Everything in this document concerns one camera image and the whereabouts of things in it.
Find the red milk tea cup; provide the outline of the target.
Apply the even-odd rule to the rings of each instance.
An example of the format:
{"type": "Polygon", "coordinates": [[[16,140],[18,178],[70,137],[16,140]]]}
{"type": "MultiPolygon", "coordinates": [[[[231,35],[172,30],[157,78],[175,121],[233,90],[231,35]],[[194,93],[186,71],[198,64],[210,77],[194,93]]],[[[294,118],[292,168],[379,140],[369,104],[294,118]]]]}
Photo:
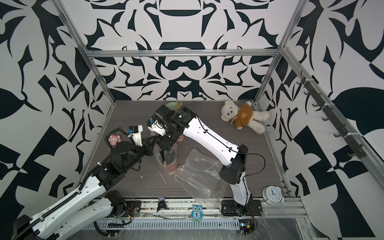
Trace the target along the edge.
{"type": "Polygon", "coordinates": [[[178,168],[177,153],[175,150],[161,151],[161,166],[164,173],[172,175],[178,168]]]}

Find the clear plastic carrier bag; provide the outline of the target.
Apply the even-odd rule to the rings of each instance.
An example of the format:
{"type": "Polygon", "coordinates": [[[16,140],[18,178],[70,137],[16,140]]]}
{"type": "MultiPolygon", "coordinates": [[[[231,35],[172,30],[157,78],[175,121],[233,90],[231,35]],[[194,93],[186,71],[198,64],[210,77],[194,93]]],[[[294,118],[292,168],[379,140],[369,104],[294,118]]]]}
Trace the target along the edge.
{"type": "Polygon", "coordinates": [[[177,149],[177,144],[174,144],[168,151],[161,150],[158,145],[154,147],[155,160],[165,175],[173,175],[178,168],[177,149]]]}

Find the pale milk tea cup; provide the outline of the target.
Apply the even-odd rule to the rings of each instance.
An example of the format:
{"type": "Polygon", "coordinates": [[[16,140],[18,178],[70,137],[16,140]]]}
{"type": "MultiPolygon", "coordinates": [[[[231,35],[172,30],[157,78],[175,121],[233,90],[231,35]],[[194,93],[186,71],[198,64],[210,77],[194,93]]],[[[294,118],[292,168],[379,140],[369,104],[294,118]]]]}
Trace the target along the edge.
{"type": "Polygon", "coordinates": [[[179,138],[177,139],[178,142],[181,142],[184,140],[184,135],[180,135],[179,138]]]}

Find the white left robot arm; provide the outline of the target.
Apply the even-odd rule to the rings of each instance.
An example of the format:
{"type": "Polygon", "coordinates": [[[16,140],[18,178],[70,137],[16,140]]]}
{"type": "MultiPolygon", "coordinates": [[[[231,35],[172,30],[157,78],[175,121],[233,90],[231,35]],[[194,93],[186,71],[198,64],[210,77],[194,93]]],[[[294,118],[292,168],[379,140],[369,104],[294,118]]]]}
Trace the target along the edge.
{"type": "Polygon", "coordinates": [[[157,138],[122,141],[108,145],[110,153],[91,169],[80,185],[47,209],[14,222],[15,240],[65,240],[89,224],[112,215],[121,217],[128,211],[125,199],[112,187],[139,164],[152,156],[157,138]]]}

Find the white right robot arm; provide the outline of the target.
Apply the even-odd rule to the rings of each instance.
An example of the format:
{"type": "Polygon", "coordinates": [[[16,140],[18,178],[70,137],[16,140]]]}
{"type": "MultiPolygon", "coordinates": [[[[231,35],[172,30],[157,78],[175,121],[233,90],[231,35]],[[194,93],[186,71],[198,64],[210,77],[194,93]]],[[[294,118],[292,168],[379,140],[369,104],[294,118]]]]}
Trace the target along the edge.
{"type": "Polygon", "coordinates": [[[157,145],[170,150],[183,135],[209,150],[222,164],[221,179],[230,184],[234,202],[245,209],[252,194],[246,181],[246,162],[250,155],[245,145],[237,146],[207,127],[194,110],[186,107],[174,111],[160,106],[147,121],[148,129],[158,134],[157,145]]]}

